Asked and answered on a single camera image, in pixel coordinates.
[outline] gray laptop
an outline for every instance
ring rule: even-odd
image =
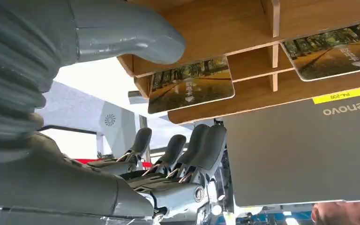
[[[360,200],[360,96],[225,118],[238,206]]]

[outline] white arrow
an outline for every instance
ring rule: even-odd
[[[356,67],[360,67],[360,61],[359,62],[353,62],[352,63],[354,66],[356,66]]]
[[[194,100],[194,97],[193,97],[193,96],[190,96],[190,97],[187,97],[187,98],[186,98],[186,101],[188,101],[188,102],[191,102],[192,100]]]

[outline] lenovo logo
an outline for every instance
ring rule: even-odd
[[[356,110],[360,110],[360,103],[341,106],[339,108],[324,109],[323,114],[326,116],[329,116],[329,115],[334,115],[337,113],[346,113],[346,112],[351,112],[351,111],[356,111]]]

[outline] yellow label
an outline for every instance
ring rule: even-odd
[[[337,100],[341,100],[341,99],[353,98],[353,97],[358,97],[358,96],[360,96],[360,88],[353,89],[353,90],[345,90],[345,91],[340,91],[340,92],[336,92],[336,93],[332,93],[332,94],[328,94],[328,95],[314,97],[313,101],[315,104],[320,104],[320,103],[324,103],[324,102],[337,101]]]

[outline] gray robot arm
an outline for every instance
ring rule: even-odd
[[[68,213],[152,217],[151,203],[123,179],[65,158],[36,134],[43,121],[33,112],[45,106],[42,93],[62,66],[125,53],[173,63],[184,48],[161,16],[121,0],[0,0],[0,205],[55,215],[40,225],[68,224],[56,222]],[[35,224],[23,213],[0,223]]]

